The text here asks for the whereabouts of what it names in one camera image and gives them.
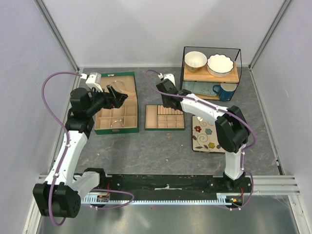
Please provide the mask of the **silver pearl bangle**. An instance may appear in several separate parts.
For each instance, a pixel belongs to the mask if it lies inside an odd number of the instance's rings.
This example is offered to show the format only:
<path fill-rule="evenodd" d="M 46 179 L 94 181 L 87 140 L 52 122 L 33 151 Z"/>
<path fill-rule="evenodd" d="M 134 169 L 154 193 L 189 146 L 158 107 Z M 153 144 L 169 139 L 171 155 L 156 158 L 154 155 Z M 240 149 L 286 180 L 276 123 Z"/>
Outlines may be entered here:
<path fill-rule="evenodd" d="M 123 128 L 123 127 L 124 127 L 123 119 L 113 120 L 111 123 L 111 128 Z"/>

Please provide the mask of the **green jewelry tray insert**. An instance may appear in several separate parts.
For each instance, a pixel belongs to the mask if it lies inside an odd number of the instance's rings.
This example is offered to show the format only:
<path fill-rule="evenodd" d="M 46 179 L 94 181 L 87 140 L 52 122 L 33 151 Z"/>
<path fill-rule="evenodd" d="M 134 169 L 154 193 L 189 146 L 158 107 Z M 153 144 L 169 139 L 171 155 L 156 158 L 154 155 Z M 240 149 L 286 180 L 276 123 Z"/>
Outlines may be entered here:
<path fill-rule="evenodd" d="M 147 131 L 183 131 L 184 114 L 180 110 L 166 108 L 163 105 L 146 105 L 145 130 Z"/>

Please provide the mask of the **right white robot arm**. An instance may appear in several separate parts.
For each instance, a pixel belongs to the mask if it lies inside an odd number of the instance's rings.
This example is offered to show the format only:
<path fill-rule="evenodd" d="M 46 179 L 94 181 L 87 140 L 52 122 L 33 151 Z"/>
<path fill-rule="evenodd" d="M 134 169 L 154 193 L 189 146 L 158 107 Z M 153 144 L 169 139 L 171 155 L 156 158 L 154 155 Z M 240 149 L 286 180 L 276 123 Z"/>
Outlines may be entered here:
<path fill-rule="evenodd" d="M 156 85 L 161 94 L 163 105 L 185 113 L 198 116 L 214 124 L 217 140 L 225 151 L 226 167 L 223 186 L 229 192 L 241 186 L 242 153 L 246 147 L 250 131 L 242 112 L 236 106 L 220 107 L 205 101 L 188 90 L 178 90 L 168 79 Z"/>

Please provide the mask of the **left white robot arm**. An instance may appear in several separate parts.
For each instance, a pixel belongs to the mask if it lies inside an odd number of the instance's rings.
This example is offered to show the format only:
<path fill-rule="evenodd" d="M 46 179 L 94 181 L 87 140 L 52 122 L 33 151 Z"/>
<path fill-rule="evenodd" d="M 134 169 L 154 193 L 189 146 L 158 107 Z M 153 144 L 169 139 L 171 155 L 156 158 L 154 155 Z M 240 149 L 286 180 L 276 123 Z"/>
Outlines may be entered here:
<path fill-rule="evenodd" d="M 107 180 L 103 177 L 103 169 L 86 169 L 77 179 L 74 179 L 74 173 L 95 123 L 93 116 L 101 109 L 120 108 L 128 98 L 112 85 L 107 85 L 107 89 L 107 92 L 99 92 L 95 88 L 76 88 L 70 93 L 71 108 L 60 152 L 45 181 L 33 188 L 42 216 L 74 218 L 78 215 L 82 199 L 91 190 L 105 190 Z"/>

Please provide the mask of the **green jewelry box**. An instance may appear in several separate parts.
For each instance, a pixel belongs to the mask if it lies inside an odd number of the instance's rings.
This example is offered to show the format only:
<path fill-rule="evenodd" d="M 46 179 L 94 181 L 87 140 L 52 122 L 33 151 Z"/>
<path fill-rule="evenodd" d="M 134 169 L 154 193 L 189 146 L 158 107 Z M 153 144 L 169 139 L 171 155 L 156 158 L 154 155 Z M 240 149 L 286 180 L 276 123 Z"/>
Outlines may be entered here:
<path fill-rule="evenodd" d="M 100 85 L 107 91 L 112 85 L 120 93 L 128 95 L 120 108 L 101 109 L 95 117 L 94 131 L 98 135 L 130 134 L 139 132 L 139 107 L 134 72 L 107 73 L 101 75 Z M 113 120 L 123 119 L 123 128 L 111 128 Z"/>

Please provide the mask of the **cream floral bowl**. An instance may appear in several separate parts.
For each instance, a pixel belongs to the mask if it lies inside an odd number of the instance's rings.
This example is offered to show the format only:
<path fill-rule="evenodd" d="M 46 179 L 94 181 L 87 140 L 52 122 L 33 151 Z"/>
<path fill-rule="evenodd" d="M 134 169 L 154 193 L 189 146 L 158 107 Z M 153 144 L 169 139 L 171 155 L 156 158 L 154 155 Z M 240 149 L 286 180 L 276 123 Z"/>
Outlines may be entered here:
<path fill-rule="evenodd" d="M 207 57 L 199 51 L 188 52 L 184 56 L 186 68 L 191 72 L 200 71 L 207 63 Z"/>

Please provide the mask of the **light blue rectangular plate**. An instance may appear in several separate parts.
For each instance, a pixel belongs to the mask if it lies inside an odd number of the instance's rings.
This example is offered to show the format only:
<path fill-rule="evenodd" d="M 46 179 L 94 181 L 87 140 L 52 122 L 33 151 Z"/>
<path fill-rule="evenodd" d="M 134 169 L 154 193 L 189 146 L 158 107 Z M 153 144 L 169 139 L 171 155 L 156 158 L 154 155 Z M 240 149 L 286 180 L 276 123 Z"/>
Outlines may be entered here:
<path fill-rule="evenodd" d="M 213 86 L 218 84 L 219 83 L 215 82 L 184 81 L 182 83 L 182 88 L 194 94 L 214 97 L 217 94 L 213 91 Z"/>

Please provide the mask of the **white scalloped bowl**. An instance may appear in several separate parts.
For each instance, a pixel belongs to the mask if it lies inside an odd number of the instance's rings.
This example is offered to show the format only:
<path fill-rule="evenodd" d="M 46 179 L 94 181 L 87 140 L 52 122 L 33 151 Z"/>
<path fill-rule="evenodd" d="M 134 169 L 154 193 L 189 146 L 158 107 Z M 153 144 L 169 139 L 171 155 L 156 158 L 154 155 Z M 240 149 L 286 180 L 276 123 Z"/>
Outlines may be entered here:
<path fill-rule="evenodd" d="M 234 68 L 234 62 L 225 55 L 211 55 L 207 59 L 208 72 L 218 78 L 227 76 Z"/>

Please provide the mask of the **blue enamel mug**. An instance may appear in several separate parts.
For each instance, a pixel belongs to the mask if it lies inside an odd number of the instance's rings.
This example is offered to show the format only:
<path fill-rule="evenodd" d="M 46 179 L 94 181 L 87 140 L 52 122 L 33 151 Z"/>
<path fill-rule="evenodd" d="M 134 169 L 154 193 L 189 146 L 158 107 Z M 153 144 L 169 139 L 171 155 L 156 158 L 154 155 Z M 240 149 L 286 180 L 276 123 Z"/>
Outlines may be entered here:
<path fill-rule="evenodd" d="M 228 101 L 236 91 L 237 84 L 221 83 L 213 86 L 213 92 L 217 94 L 220 101 Z"/>

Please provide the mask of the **square floral plate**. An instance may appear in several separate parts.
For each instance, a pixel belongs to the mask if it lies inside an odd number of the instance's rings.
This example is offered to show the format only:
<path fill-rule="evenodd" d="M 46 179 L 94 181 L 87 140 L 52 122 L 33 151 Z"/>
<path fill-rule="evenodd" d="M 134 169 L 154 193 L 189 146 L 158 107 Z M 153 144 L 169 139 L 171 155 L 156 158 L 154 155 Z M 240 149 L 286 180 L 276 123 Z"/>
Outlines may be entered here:
<path fill-rule="evenodd" d="M 225 153 L 217 140 L 215 125 L 192 116 L 192 150 L 203 153 Z"/>

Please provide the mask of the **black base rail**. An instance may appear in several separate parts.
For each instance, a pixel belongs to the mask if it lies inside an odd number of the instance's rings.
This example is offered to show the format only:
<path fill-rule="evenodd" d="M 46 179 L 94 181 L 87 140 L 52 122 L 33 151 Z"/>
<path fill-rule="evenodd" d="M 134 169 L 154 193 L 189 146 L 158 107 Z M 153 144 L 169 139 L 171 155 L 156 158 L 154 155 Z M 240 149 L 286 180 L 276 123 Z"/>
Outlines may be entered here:
<path fill-rule="evenodd" d="M 133 192 L 134 190 L 175 189 L 209 193 L 249 193 L 252 180 L 242 175 L 231 181 L 225 175 L 131 175 L 112 174 L 100 179 L 99 188 Z"/>

